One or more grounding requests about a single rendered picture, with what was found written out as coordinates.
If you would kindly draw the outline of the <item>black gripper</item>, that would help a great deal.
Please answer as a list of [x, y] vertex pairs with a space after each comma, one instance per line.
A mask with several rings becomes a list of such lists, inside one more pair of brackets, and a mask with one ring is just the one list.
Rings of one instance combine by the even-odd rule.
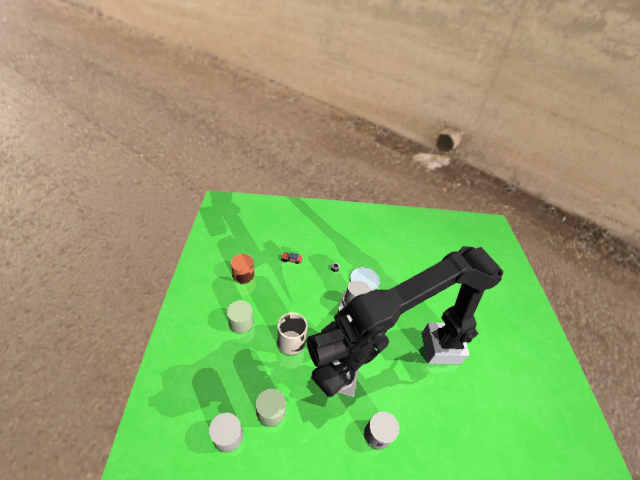
[[[349, 351], [349, 355], [347, 357], [338, 359], [340, 363], [342, 362], [340, 365], [336, 366], [333, 362], [330, 362], [317, 367], [312, 371], [311, 378], [328, 397], [333, 397], [349, 382], [346, 378], [346, 373], [349, 370], [353, 370], [355, 372], [358, 368], [370, 363], [378, 356], [378, 353], [381, 353], [388, 346], [388, 344], [389, 339], [384, 335], [380, 340], [373, 343], [368, 353], [356, 355]], [[344, 370], [345, 368], [346, 370]]]

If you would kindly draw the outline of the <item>orange-brown cylinder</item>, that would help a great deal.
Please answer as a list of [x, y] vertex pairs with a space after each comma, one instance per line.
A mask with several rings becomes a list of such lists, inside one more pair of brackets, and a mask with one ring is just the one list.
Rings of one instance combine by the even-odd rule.
[[253, 259], [247, 254], [239, 254], [231, 261], [232, 274], [236, 282], [249, 283], [254, 277]]

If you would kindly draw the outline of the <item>beige open cylindrical cup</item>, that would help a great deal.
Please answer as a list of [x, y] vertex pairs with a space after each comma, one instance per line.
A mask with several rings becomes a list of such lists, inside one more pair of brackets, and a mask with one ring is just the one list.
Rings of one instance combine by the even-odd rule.
[[286, 354], [299, 353], [305, 347], [307, 321], [297, 313], [283, 314], [277, 323], [278, 346]]

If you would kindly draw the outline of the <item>grey cylinder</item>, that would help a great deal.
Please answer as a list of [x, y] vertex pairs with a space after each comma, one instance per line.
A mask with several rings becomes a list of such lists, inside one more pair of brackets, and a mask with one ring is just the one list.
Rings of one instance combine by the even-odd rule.
[[371, 292], [371, 288], [370, 286], [363, 282], [363, 281], [359, 281], [359, 280], [354, 280], [351, 281], [348, 284], [348, 288], [347, 288], [347, 292], [346, 292], [346, 296], [345, 296], [345, 304], [347, 305], [349, 302], [351, 302], [355, 297], [361, 295], [361, 294], [366, 294], [368, 292]]
[[254, 324], [252, 305], [245, 300], [231, 303], [227, 308], [228, 322], [232, 331], [247, 333]]
[[209, 435], [216, 447], [225, 452], [237, 449], [244, 437], [238, 418], [231, 413], [218, 414], [210, 423]]
[[266, 426], [274, 427], [284, 419], [286, 399], [276, 389], [267, 389], [259, 394], [256, 400], [256, 412], [259, 421]]

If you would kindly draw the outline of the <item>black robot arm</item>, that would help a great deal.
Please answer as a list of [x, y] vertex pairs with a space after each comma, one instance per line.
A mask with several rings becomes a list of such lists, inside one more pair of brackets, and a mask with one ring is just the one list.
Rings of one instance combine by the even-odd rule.
[[503, 270], [481, 247], [463, 246], [389, 290], [373, 290], [355, 297], [334, 316], [336, 321], [307, 337], [311, 360], [320, 367], [347, 357], [349, 351], [356, 355], [368, 353], [373, 343], [395, 326], [401, 314], [455, 283], [462, 284], [457, 300], [442, 312], [446, 325], [437, 330], [442, 349], [463, 349], [463, 343], [470, 343], [479, 334], [474, 313], [484, 291], [496, 286], [502, 276]]

